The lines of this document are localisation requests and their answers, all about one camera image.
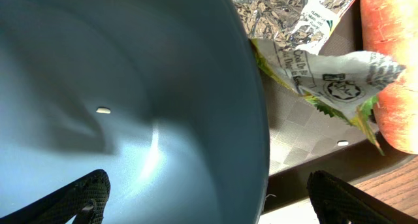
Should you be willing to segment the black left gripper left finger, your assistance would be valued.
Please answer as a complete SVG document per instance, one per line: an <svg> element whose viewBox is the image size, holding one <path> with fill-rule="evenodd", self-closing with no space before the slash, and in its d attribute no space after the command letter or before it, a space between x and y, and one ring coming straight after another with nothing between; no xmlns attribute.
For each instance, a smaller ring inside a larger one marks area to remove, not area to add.
<svg viewBox="0 0 418 224"><path fill-rule="evenodd" d="M108 174L97 169L67 184L49 195L1 218L1 223L13 224L101 224L108 198Z"/></svg>

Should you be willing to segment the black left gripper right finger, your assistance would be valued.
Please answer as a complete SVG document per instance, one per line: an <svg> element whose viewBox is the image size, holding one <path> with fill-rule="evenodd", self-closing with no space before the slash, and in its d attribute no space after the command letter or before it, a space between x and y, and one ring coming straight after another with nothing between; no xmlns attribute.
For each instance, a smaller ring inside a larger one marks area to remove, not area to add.
<svg viewBox="0 0 418 224"><path fill-rule="evenodd" d="M311 204L320 224L390 224L394 221L371 208L339 178L318 170L307 183Z"/></svg>

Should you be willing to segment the dark blue large bowl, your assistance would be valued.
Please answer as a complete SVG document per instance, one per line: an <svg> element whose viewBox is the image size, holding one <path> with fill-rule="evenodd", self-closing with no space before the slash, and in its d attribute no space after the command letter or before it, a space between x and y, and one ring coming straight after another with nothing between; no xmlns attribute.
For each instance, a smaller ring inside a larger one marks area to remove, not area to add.
<svg viewBox="0 0 418 224"><path fill-rule="evenodd" d="M256 223L263 87L231 0L1 0L1 222L90 172L102 223Z"/></svg>

